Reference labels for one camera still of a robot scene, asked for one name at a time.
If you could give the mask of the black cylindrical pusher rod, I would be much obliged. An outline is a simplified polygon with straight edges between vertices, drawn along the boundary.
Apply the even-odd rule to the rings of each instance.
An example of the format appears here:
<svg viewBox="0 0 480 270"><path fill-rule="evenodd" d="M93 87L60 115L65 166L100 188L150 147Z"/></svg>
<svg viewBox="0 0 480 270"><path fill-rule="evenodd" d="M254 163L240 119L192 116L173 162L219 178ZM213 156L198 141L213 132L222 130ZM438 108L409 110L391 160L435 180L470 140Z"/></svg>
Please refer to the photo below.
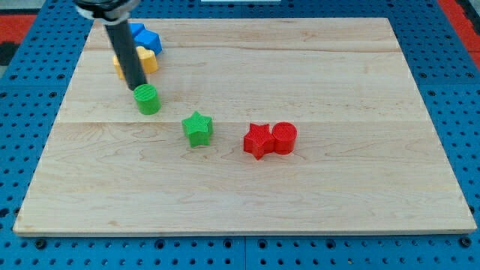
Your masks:
<svg viewBox="0 0 480 270"><path fill-rule="evenodd" d="M110 43L120 64L127 87L133 91L147 83L146 75L137 52L127 20L115 25L105 25Z"/></svg>

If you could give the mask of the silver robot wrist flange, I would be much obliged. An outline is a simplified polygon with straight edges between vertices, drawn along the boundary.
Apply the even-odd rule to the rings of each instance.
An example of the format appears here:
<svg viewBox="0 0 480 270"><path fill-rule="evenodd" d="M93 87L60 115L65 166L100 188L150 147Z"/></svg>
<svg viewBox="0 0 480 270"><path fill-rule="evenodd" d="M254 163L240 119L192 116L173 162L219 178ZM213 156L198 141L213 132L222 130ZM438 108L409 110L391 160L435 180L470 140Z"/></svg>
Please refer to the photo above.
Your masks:
<svg viewBox="0 0 480 270"><path fill-rule="evenodd" d="M105 25L117 25L127 20L140 0L73 0L80 16L100 20Z"/></svg>

